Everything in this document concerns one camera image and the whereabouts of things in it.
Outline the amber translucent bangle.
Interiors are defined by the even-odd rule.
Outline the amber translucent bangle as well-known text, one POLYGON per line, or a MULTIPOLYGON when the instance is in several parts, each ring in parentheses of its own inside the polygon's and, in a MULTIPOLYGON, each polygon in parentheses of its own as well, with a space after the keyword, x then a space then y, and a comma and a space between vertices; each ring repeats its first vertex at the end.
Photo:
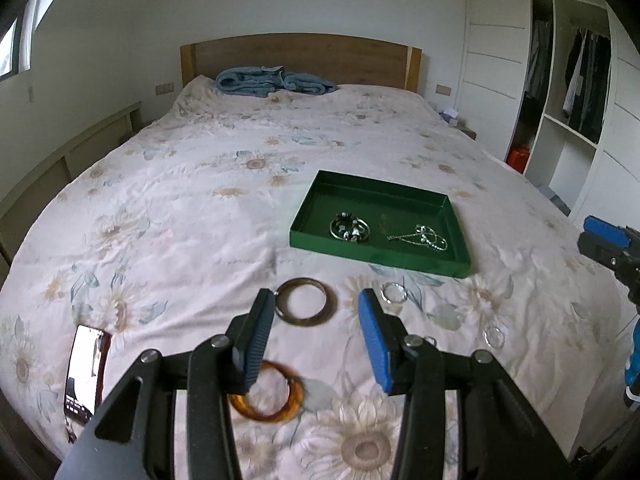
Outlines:
POLYGON ((302 381, 283 364, 265 360, 245 394, 229 394, 231 407, 253 422, 277 424, 295 418, 303 406, 302 381))

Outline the dark olive jade bangle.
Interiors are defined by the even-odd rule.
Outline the dark olive jade bangle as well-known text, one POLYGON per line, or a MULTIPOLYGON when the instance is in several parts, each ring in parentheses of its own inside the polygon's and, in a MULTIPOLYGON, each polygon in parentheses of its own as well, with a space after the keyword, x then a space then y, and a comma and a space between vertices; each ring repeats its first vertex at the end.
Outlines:
POLYGON ((291 278, 277 289, 276 313, 290 325, 318 326, 335 313, 334 293, 314 278, 291 278))

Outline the thin silver bangle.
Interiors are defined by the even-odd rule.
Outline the thin silver bangle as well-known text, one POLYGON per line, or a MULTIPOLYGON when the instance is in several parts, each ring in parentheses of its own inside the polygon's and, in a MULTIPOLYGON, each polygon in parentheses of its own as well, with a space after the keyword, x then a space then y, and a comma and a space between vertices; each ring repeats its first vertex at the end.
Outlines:
POLYGON ((346 212, 338 214, 330 222, 329 231, 337 240, 356 244, 366 242, 371 234, 367 222, 346 212))

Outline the green jewelry tray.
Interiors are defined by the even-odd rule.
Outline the green jewelry tray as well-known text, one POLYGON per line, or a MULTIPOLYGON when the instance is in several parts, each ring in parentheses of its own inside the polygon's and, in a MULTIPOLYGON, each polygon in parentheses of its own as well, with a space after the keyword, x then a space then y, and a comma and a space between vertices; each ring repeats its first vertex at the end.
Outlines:
POLYGON ((404 270, 466 278, 469 249, 447 195, 407 185, 318 172, 291 224, 290 245, 404 270), (346 212, 370 226, 360 244, 337 240, 330 222, 346 212))

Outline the smartphone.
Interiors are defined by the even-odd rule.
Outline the smartphone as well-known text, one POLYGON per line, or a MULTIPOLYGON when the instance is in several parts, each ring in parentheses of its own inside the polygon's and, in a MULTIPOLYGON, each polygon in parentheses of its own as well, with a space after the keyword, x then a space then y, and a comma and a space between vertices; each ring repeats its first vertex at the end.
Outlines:
POLYGON ((86 426, 102 404, 104 372, 112 336, 85 325, 76 328, 64 389, 65 417, 86 426))

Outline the red box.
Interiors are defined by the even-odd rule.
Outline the red box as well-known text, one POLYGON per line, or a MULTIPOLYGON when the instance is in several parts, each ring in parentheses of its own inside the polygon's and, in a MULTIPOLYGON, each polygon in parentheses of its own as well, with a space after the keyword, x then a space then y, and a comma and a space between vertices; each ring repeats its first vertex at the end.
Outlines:
POLYGON ((526 145, 517 145, 510 149, 506 163, 519 174, 524 174, 530 151, 526 145))

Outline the hanging clothes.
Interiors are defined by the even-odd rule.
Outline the hanging clothes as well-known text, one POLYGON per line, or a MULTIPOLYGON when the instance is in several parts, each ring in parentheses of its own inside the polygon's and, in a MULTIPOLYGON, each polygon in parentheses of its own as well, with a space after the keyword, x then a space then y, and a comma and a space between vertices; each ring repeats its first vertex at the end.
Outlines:
POLYGON ((610 36, 564 20, 534 21, 524 94, 590 142, 600 141, 612 42, 610 36))

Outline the wooden nightstand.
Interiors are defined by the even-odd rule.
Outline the wooden nightstand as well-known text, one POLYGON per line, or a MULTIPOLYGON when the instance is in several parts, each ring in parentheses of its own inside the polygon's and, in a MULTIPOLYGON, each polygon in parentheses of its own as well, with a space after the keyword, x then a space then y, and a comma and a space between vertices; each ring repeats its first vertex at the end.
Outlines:
POLYGON ((477 133, 474 130, 472 130, 472 129, 468 128, 467 126, 464 126, 464 125, 458 125, 457 129, 459 131, 461 131, 462 133, 464 133, 466 136, 468 136, 470 139, 476 140, 477 133))

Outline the white wardrobe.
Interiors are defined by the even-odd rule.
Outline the white wardrobe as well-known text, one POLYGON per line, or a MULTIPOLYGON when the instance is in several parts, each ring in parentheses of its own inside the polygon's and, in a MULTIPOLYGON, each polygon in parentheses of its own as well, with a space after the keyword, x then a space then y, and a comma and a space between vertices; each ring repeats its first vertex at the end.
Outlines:
POLYGON ((575 224, 639 223, 639 53, 606 0, 466 0, 456 107, 575 224))

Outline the tissue box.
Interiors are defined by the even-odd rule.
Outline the tissue box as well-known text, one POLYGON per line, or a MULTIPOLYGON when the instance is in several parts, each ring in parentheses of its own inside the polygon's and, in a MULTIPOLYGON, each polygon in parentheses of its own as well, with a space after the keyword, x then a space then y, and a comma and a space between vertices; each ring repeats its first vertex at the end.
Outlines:
POLYGON ((454 110, 451 107, 445 108, 442 112, 439 113, 440 118, 442 118, 442 120, 444 122, 446 122, 447 125, 450 125, 451 127, 457 127, 458 125, 458 116, 459 116, 459 112, 457 110, 454 110))

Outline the beige low side shelf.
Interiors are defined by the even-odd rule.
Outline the beige low side shelf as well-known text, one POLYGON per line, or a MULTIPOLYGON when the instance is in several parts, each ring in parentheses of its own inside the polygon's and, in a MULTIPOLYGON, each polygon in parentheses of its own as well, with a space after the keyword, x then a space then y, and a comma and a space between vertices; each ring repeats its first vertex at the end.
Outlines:
POLYGON ((141 102, 91 126, 49 155, 1 200, 1 255, 9 266, 47 204, 95 162, 134 135, 141 102))

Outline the wooden headboard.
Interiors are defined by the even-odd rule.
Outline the wooden headboard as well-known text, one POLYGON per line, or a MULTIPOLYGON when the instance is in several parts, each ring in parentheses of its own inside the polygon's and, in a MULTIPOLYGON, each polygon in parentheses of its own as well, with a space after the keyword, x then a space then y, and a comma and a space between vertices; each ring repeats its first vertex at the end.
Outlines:
POLYGON ((274 32, 185 44, 181 79, 216 78, 236 66, 277 66, 336 84, 418 91, 422 50, 394 42, 315 32, 274 32))

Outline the blue folded blanket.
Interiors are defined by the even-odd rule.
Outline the blue folded blanket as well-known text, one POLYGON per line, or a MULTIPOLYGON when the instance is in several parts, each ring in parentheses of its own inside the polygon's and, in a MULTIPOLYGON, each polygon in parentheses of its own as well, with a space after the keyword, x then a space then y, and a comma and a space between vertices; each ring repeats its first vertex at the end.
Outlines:
POLYGON ((230 96, 266 98, 281 90, 323 96, 337 90, 337 84, 308 73, 289 72, 283 66, 240 66, 223 70, 216 88, 230 96))

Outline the wall socket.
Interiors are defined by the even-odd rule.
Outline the wall socket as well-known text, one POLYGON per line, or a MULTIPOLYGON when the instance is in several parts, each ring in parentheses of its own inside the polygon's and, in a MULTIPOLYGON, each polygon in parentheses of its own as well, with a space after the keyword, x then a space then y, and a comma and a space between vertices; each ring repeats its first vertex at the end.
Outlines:
POLYGON ((451 96, 451 88, 438 84, 436 86, 436 93, 441 94, 442 96, 451 96))
POLYGON ((172 82, 165 82, 164 84, 157 84, 155 86, 155 94, 162 96, 163 94, 171 93, 175 91, 175 85, 172 82))

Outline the left wall socket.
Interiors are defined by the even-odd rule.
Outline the left wall socket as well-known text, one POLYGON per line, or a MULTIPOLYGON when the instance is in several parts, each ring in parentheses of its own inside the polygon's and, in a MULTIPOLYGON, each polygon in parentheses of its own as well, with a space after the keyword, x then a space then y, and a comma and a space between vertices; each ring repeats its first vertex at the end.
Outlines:
POLYGON ((163 94, 171 93, 175 91, 175 85, 172 82, 165 82, 164 84, 157 84, 155 86, 155 94, 162 96, 163 94))

